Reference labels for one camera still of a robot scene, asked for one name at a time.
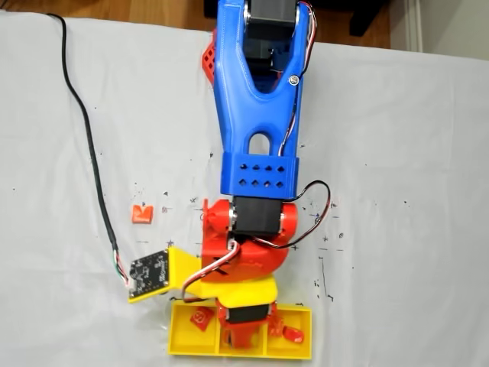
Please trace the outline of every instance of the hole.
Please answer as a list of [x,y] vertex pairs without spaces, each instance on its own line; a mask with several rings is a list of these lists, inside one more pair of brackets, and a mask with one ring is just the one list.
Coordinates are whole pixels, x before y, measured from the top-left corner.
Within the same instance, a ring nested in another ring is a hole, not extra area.
[[219,268],[217,268],[215,271],[216,271],[216,272],[218,272],[220,275],[229,275],[229,274],[228,274],[228,273],[226,273],[224,270],[219,269]]
[[257,133],[250,139],[248,146],[249,154],[269,155],[270,154],[270,140],[263,134]]

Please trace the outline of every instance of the white surface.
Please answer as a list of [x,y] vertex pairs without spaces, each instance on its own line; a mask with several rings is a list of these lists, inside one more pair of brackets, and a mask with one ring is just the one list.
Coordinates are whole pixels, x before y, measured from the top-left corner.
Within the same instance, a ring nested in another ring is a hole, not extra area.
[[487,0],[420,0],[424,52],[489,60]]
[[[199,62],[209,35],[90,20],[68,29],[123,261],[169,240],[197,253],[194,209],[219,192]],[[58,21],[0,12],[0,365],[301,364],[169,357],[167,297],[127,304],[60,42]],[[483,61],[315,46],[299,188],[327,180],[338,207],[277,272],[280,301],[314,309],[314,359],[302,364],[489,364],[488,100]],[[317,189],[300,204],[301,229],[323,200]],[[130,223],[141,201],[157,208],[151,226]]]

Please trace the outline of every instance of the red block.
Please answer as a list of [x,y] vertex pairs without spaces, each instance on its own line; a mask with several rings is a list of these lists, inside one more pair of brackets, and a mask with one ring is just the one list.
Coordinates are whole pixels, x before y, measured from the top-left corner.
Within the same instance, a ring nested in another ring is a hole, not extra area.
[[283,337],[294,343],[302,343],[304,341],[304,333],[295,327],[285,326],[283,328]]
[[132,222],[133,223],[144,223],[151,224],[153,220],[153,206],[142,206],[133,205],[132,206]]
[[206,331],[207,325],[214,316],[214,311],[208,307],[197,307],[196,312],[190,317],[190,322],[197,326],[201,331]]

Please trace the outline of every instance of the wooden floor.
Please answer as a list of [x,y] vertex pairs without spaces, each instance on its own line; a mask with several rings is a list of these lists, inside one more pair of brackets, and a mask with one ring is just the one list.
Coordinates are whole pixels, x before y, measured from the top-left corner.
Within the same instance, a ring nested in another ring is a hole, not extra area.
[[[211,31],[215,20],[203,16],[203,0],[8,0],[9,11],[52,12],[63,17],[109,19]],[[348,34],[349,11],[316,10],[316,40],[390,48],[389,11],[384,6],[363,37]]]

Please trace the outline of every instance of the yellow tray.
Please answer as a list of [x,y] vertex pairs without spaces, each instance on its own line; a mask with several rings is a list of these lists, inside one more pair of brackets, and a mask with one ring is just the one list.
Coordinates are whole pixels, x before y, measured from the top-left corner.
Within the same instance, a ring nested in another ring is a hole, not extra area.
[[256,357],[278,359],[311,359],[312,356],[312,315],[307,307],[279,304],[277,315],[283,318],[286,326],[295,327],[304,332],[301,344],[290,342],[282,336],[268,336],[268,325],[260,326],[253,335],[253,346],[247,349],[233,349],[222,342],[221,324],[214,316],[205,332],[190,322],[190,317],[198,306],[206,306],[216,312],[211,301],[185,304],[176,300],[172,304],[170,340],[168,354],[186,356],[223,356]]

